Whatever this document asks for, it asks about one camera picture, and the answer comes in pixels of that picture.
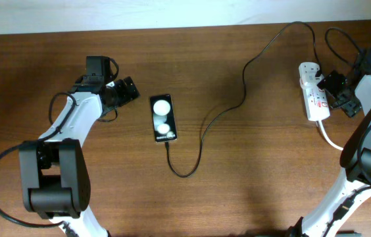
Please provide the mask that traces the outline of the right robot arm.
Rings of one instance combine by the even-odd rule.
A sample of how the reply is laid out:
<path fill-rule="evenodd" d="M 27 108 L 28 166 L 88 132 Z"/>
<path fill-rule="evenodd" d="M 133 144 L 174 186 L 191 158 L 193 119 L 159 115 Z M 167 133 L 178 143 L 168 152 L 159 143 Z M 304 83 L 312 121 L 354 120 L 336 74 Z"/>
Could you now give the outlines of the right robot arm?
<path fill-rule="evenodd" d="M 338 236 L 345 221 L 371 198 L 371 75 L 355 89 L 365 117 L 345 144 L 340 172 L 317 208 L 288 228 L 287 236 Z"/>

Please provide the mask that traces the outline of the black smartphone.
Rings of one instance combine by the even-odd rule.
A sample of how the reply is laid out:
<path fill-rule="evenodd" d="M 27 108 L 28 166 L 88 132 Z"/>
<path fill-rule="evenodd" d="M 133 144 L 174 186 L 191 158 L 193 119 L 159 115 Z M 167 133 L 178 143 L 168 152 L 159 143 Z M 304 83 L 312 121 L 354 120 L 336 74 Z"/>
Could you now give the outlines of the black smartphone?
<path fill-rule="evenodd" d="M 157 143 L 164 143 L 176 140 L 178 133 L 171 95 L 154 95 L 149 98 L 149 102 L 155 141 Z"/>

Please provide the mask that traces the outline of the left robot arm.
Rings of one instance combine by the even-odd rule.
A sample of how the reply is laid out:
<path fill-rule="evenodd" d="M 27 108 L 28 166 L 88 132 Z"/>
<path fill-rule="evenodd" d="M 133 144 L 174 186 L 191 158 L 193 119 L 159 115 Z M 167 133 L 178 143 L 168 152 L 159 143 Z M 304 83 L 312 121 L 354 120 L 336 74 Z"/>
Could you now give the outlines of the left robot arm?
<path fill-rule="evenodd" d="M 67 236 L 109 236 L 89 206 L 91 183 L 82 146 L 95 121 L 139 92 L 127 77 L 79 85 L 67 97 L 48 131 L 18 150 L 24 206 Z"/>

